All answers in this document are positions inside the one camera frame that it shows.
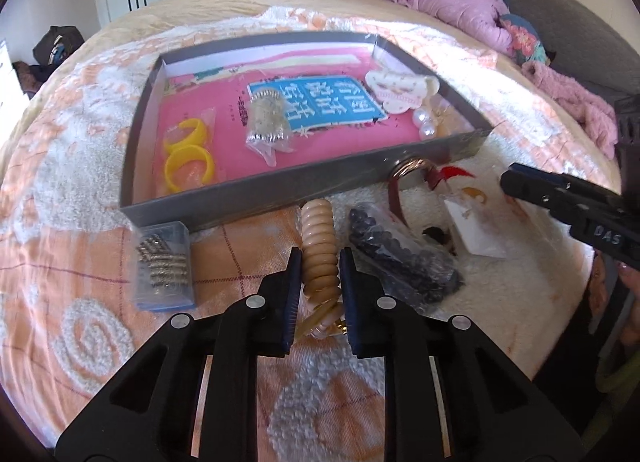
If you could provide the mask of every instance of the black bag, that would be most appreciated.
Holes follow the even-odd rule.
[[[41,66],[57,68],[82,44],[84,39],[76,27],[52,26],[33,49],[33,57]]]

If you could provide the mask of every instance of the screws in plastic box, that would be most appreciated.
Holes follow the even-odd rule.
[[[151,235],[147,236],[143,239],[140,244],[136,247],[138,254],[140,255],[140,259],[142,261],[149,261],[149,258],[153,254],[170,254],[171,250],[169,246],[166,244],[164,239],[162,239],[159,235]]]
[[[150,254],[147,263],[157,263],[162,261],[170,261],[172,263],[187,263],[187,257],[184,254]]]
[[[149,276],[151,278],[162,276],[162,275],[173,275],[173,276],[187,276],[187,266],[186,265],[153,265],[149,267]]]
[[[152,283],[151,286],[154,289],[154,291],[156,293],[161,293],[161,289],[167,289],[170,288],[172,285],[176,286],[176,285],[187,285],[188,283],[186,282],[186,280],[177,282],[174,279],[163,279],[160,281],[156,281],[155,283]]]
[[[176,276],[175,274],[165,274],[153,276],[151,278],[151,285],[154,288],[166,287],[169,285],[188,285],[186,276]]]
[[[151,271],[162,268],[177,268],[187,270],[186,258],[169,257],[167,259],[156,259],[147,263]]]
[[[165,280],[169,281],[187,281],[187,271],[181,268],[162,268],[153,270],[149,274],[151,281]]]

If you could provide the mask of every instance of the black beads in plastic bag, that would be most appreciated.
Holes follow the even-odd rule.
[[[413,307],[439,303],[462,286],[455,258],[441,245],[418,239],[374,204],[349,213],[349,240],[378,269],[393,278],[399,299]]]

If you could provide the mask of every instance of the plastic bag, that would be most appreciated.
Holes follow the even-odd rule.
[[[270,167],[276,167],[276,151],[293,151],[293,132],[286,111],[287,101],[275,88],[261,88],[249,101],[246,145]]]
[[[462,286],[455,258],[429,238],[417,238],[375,204],[349,213],[350,242],[370,263],[392,278],[385,286],[413,307],[439,303]]]
[[[137,229],[132,255],[133,303],[139,310],[167,312],[195,307],[189,231],[181,222]]]
[[[158,172],[162,185],[159,190],[160,195],[177,192],[176,189],[188,191],[221,181],[221,172],[216,168],[211,153],[215,124],[216,110],[207,108],[196,117],[185,119],[164,132],[162,135],[164,166],[162,171]],[[197,146],[203,151],[199,151],[194,159],[187,160],[177,167],[170,163],[167,168],[170,155],[186,146]]]
[[[447,216],[456,250],[496,258],[512,257],[514,247],[507,244],[506,234],[500,231],[496,218],[481,201],[466,193],[440,197]]]
[[[436,94],[429,99],[431,113],[438,120],[436,137],[448,137],[473,131],[474,126],[443,96]]]

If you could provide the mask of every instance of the bed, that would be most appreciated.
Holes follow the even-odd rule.
[[[270,31],[375,32],[432,66],[494,124],[476,174],[492,210],[514,225],[520,253],[477,257],[467,286],[440,308],[469,315],[532,377],[577,307],[593,251],[548,218],[510,207],[500,168],[523,161],[613,190],[617,167],[508,58],[424,14],[382,0],[166,0],[96,34],[42,87],[4,148],[0,190],[0,384],[46,445],[169,317],[129,300],[131,232],[118,210],[132,107],[159,52]],[[424,187],[402,194],[410,226],[442,223]],[[340,193],[338,233],[354,201],[384,204],[382,186]],[[286,265],[300,237],[296,209],[192,236],[195,317],[223,311]],[[263,461],[381,460],[383,365],[357,361],[343,337],[297,344],[260,360],[258,450]]]

